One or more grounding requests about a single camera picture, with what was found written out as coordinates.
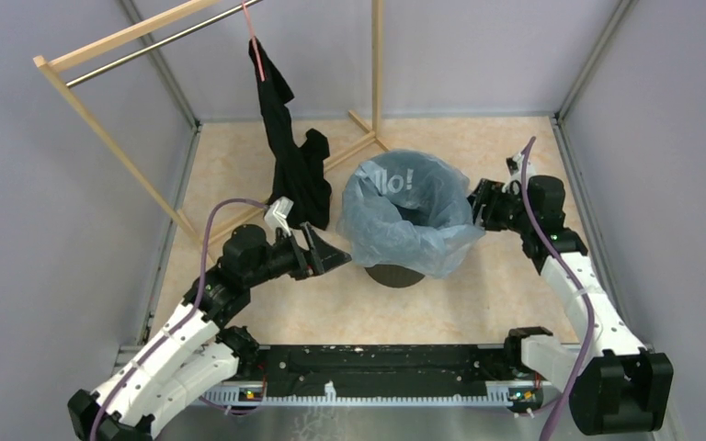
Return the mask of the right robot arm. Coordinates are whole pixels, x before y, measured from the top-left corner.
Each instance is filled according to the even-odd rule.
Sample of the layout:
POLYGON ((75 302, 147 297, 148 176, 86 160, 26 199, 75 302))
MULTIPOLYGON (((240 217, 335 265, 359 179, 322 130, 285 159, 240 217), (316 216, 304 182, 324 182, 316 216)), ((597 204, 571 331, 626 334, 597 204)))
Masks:
POLYGON ((535 371, 551 382, 560 392, 555 408, 567 409, 584 435, 661 429, 673 364, 632 333, 600 285, 585 243, 564 223, 564 183, 548 175, 525 185, 483 179, 469 201, 477 225, 518 235, 581 339, 573 352, 545 329, 514 329, 502 354, 505 372, 525 379, 535 371))

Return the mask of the blue plastic trash bag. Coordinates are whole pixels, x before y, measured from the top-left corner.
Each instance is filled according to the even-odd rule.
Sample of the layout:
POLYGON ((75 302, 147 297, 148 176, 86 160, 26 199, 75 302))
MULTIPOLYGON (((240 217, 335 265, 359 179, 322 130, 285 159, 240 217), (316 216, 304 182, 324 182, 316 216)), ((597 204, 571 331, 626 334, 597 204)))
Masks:
POLYGON ((336 231, 358 266, 400 266, 445 278, 484 236, 469 178, 430 153, 394 150, 358 165, 342 192, 336 231))

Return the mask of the black trash bin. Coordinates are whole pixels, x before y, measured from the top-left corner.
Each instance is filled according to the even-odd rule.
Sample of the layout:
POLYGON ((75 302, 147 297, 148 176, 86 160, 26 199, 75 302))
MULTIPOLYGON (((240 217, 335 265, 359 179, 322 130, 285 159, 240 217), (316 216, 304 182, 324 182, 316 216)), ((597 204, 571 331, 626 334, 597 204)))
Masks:
POLYGON ((397 265, 375 265, 365 267, 368 276, 387 288, 409 288, 426 276, 420 272, 397 265))

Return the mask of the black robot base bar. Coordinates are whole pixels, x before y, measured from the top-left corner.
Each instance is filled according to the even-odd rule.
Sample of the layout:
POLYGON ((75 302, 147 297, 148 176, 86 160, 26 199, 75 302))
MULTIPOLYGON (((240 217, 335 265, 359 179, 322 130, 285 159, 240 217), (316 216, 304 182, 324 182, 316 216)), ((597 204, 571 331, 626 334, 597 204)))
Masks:
POLYGON ((507 407, 541 403, 543 384, 502 345, 272 345, 205 396, 238 407, 507 407))

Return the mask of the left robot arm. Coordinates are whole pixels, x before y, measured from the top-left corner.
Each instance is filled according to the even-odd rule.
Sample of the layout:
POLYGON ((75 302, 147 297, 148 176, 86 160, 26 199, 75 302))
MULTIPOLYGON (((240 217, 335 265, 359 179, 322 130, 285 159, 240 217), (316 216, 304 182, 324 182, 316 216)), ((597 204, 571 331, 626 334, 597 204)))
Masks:
POLYGON ((178 414, 213 386, 256 372, 259 345, 230 321, 251 300, 251 290, 273 279, 318 277, 351 260, 309 223, 306 245, 282 229, 270 243, 254 224, 233 231, 217 263, 197 278, 155 335, 129 362, 92 391, 68 401, 81 440, 154 440, 178 414))

